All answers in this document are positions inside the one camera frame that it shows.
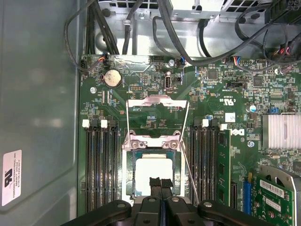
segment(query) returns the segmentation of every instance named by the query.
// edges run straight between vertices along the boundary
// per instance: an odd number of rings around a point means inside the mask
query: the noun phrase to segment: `heatsink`
[[[262,116],[262,145],[271,149],[301,148],[301,115]]]

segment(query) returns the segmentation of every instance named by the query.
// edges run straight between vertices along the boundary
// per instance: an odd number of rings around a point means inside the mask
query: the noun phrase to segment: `white label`
[[[235,122],[235,113],[225,113],[225,122]]]
[[[21,195],[22,150],[3,156],[2,206]]]
[[[281,212],[281,206],[279,206],[277,203],[273,202],[272,200],[268,199],[268,198],[265,198],[265,202],[273,207],[274,209],[278,210],[279,212]]]
[[[240,135],[240,136],[244,136],[245,135],[245,130],[244,129],[230,129],[230,134],[231,135]]]
[[[279,195],[280,197],[284,198],[284,191],[280,188],[277,188],[263,180],[260,180],[260,187],[263,187],[265,189],[267,189],[268,191],[276,194],[276,195]]]

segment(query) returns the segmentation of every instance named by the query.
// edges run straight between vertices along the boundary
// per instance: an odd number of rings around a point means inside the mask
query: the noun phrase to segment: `motherboard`
[[[81,64],[89,67],[99,57],[83,55]],[[149,178],[157,175],[171,179],[173,195],[197,205],[185,152],[200,201],[261,217],[253,199],[262,187],[256,177],[261,166],[301,175],[300,68],[251,73],[231,59],[196,67],[171,57],[109,55],[80,78],[78,215],[115,199],[133,203],[150,195]],[[292,131],[285,137],[277,133],[284,126]],[[270,199],[264,205],[278,202]],[[274,205],[264,219],[281,222],[292,212]]]

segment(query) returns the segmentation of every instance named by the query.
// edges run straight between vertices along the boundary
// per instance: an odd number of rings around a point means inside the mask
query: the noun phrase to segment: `blue pcie slot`
[[[243,184],[243,191],[244,191],[244,213],[251,214],[251,184],[248,181],[244,181]]]

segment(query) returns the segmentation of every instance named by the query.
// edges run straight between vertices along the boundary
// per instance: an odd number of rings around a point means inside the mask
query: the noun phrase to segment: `black cable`
[[[96,5],[98,5],[98,1],[94,0],[94,2],[92,4],[92,7],[93,7],[92,9],[93,9],[93,13],[94,13],[95,19],[96,19],[96,21],[98,23],[98,26],[99,26],[102,34],[103,34],[103,40],[104,40],[104,42],[105,42],[105,44],[107,46],[108,52],[110,54],[115,54],[115,52],[113,50],[112,43],[111,43],[111,41],[109,39],[109,36],[107,34],[107,31],[105,30],[104,25],[102,23],[102,20],[100,19],[99,15],[97,13],[97,9],[96,9],[97,7],[96,7]]]
[[[95,0],[95,2],[93,3],[94,6],[94,15],[96,17],[96,19],[99,17],[101,24],[103,25],[104,28],[104,32],[106,33],[106,35],[109,37],[110,43],[111,43],[111,47],[113,49],[113,53],[116,55],[119,55],[119,51],[117,48],[117,44],[115,42],[114,36],[112,34],[112,31],[106,21],[106,19],[104,18],[103,12],[99,6],[98,0]]]
[[[175,57],[175,58],[179,58],[178,56],[174,56],[173,54],[171,54],[170,52],[168,52],[159,42],[158,38],[157,38],[157,23],[156,20],[162,19],[159,16],[154,16],[154,18],[152,19],[152,35],[155,41],[155,44],[157,45],[157,47],[166,55],[171,56],[171,57]]]
[[[67,19],[65,26],[64,26],[64,42],[65,42],[65,46],[66,46],[68,55],[69,55],[72,63],[76,66],[76,68],[78,68],[82,72],[89,72],[89,71],[93,70],[94,68],[97,67],[97,65],[99,64],[99,61],[95,61],[89,68],[83,68],[77,64],[77,62],[72,54],[70,44],[69,44],[68,27],[69,27],[69,24],[71,23],[71,21],[74,18],[76,18],[81,12],[83,12],[87,7],[89,7],[93,2],[94,2],[94,0],[89,0],[84,6],[82,6],[78,11],[76,11],[69,19]]]
[[[270,7],[270,4],[264,4],[264,5],[259,5],[259,6],[250,7],[250,8],[248,8],[246,11],[244,11],[242,14],[239,15],[239,17],[237,18],[237,20],[236,20],[236,22],[235,22],[234,28],[235,28],[235,32],[236,32],[237,36],[238,36],[242,41],[246,41],[249,37],[246,36],[246,35],[241,31],[241,29],[240,29],[240,27],[239,27],[239,21],[240,21],[240,19],[241,19],[242,17],[244,17],[244,16],[245,16],[246,14],[248,14],[248,13],[251,13],[251,12],[254,12],[254,11],[257,12],[258,10],[266,10],[266,9],[268,9],[269,7]],[[258,47],[258,48],[262,51],[262,53],[264,54],[262,45],[261,45],[259,42],[257,42],[257,41],[254,40],[254,41],[250,42],[250,44],[252,44],[252,45]]]
[[[89,32],[89,44],[90,44],[90,54],[95,54],[95,17],[93,9],[91,6],[88,8],[90,10],[90,32]]]
[[[86,40],[85,40],[85,54],[89,54],[90,50],[90,13],[91,13],[91,8],[88,7],[87,9],[87,22],[86,22]]]
[[[187,52],[185,51],[184,47],[182,46],[175,30],[174,27],[171,23],[166,5],[165,5],[165,1],[164,0],[158,0],[158,6],[159,6],[159,10],[160,10],[160,14],[162,17],[162,20],[164,22],[164,25],[167,29],[167,32],[169,34],[170,39],[172,40],[174,46],[176,47],[176,49],[179,51],[179,53],[185,58],[185,60],[191,64],[191,65],[195,65],[195,66],[203,66],[203,65],[208,65],[211,63],[214,63],[218,60],[222,60],[226,57],[229,57],[231,55],[233,55],[234,53],[237,53],[238,51],[242,50],[245,46],[247,46],[250,42],[254,41],[259,35],[261,35],[263,32],[265,32],[266,30],[268,30],[274,23],[274,21],[271,21],[269,24],[267,24],[266,26],[264,26],[263,28],[261,28],[258,32],[256,32],[254,35],[252,35],[249,39],[247,39],[246,41],[244,41],[243,43],[241,43],[240,45],[238,45],[237,47],[235,47],[234,49],[216,56],[216,57],[212,57],[210,59],[205,59],[205,60],[192,60],[189,55],[187,54]]]
[[[287,29],[285,26],[282,26],[283,28],[283,31],[284,31],[284,34],[285,34],[285,49],[288,47],[288,33],[287,33]],[[266,70],[269,70],[273,67],[275,67],[275,65],[277,65],[284,57],[285,55],[285,51],[283,51],[283,53],[279,56],[279,59],[276,60],[276,61],[272,61],[272,60],[269,60],[269,58],[266,56],[266,49],[265,49],[265,46],[266,46],[266,42],[267,42],[267,39],[268,39],[268,34],[269,34],[269,29],[265,32],[264,34],[264,37],[263,37],[263,43],[262,43],[262,50],[263,50],[263,54],[265,55],[265,58],[269,61],[272,62],[272,64],[270,66],[267,66],[265,68],[262,68],[262,69],[248,69],[247,67],[243,67],[241,65],[237,65],[238,68],[244,70],[244,71],[247,71],[247,72],[255,72],[255,73],[258,73],[258,72],[264,72]]]
[[[209,20],[208,19],[201,19],[198,24],[199,32],[198,32],[198,39],[199,39],[199,44],[201,46],[202,51],[204,52],[206,57],[211,57],[209,54],[205,43],[204,43],[204,29],[207,27]]]
[[[301,33],[294,37],[289,45],[290,52],[292,52],[294,45],[301,42]]]
[[[135,11],[142,5],[143,0],[137,0],[137,2],[133,5],[130,12],[127,15],[127,20],[131,20],[134,16]],[[126,55],[128,50],[128,44],[130,42],[131,37],[131,26],[125,26],[125,33],[124,33],[124,44],[122,48],[122,54]]]

